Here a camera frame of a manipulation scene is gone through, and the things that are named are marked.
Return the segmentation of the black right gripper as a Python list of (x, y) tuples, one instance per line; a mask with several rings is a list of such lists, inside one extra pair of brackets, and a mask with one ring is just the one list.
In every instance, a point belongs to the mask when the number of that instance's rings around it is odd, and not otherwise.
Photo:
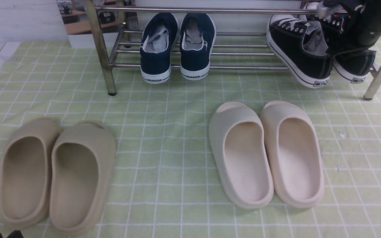
[(317, 16), (324, 19), (340, 9), (345, 9), (347, 18), (327, 53), (340, 55), (372, 47), (381, 36), (381, 0), (323, 0), (317, 5)]

